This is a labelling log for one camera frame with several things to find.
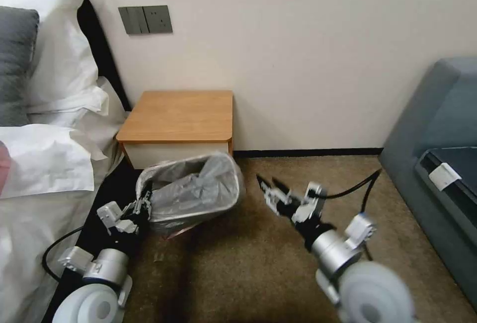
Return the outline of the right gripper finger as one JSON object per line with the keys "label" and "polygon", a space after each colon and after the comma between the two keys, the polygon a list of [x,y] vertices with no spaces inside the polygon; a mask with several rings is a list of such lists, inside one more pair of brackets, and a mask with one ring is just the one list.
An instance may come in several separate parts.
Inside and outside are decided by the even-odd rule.
{"label": "right gripper finger", "polygon": [[286,195],[278,188],[273,187],[261,175],[256,174],[258,185],[263,193],[266,205],[273,213],[280,216],[278,204],[286,204]]}
{"label": "right gripper finger", "polygon": [[284,203],[286,203],[287,205],[288,204],[290,204],[290,205],[301,205],[302,204],[301,197],[299,197],[298,195],[293,193],[292,190],[286,184],[284,184],[282,181],[280,181],[279,179],[277,179],[275,177],[272,177],[272,183],[274,184],[275,189],[280,191],[282,193],[282,195],[286,198],[286,201],[282,200]]}

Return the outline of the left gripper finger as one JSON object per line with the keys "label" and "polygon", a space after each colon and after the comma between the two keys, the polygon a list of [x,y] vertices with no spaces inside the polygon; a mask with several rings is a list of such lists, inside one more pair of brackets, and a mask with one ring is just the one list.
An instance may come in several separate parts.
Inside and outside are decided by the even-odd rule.
{"label": "left gripper finger", "polygon": [[145,188],[141,194],[142,211],[145,213],[148,219],[151,218],[152,204],[151,204],[152,190]]}
{"label": "left gripper finger", "polygon": [[144,200],[139,198],[126,206],[126,220],[133,220],[135,217],[140,216],[143,210]]}

